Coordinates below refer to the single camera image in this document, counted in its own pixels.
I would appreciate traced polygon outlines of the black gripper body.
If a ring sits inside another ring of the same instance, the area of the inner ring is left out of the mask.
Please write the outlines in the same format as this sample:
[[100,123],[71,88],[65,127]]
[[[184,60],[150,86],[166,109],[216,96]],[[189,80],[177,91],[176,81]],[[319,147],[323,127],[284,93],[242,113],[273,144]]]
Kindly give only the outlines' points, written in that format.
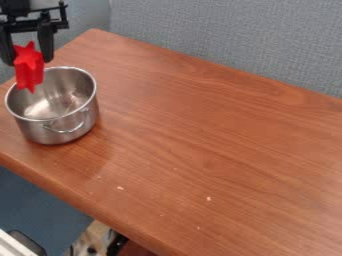
[[67,7],[65,0],[0,0],[0,28],[10,33],[35,32],[42,25],[54,32],[69,29]]

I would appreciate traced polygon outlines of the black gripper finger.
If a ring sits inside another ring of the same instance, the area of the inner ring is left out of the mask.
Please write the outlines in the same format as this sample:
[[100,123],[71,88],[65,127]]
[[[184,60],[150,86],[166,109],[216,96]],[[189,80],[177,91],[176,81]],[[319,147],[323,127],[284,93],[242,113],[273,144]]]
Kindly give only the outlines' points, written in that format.
[[5,26],[0,26],[0,59],[9,66],[13,66],[15,57],[17,53],[11,33]]
[[55,43],[54,43],[54,25],[49,11],[41,13],[38,23],[38,39],[45,62],[49,63],[54,59]]

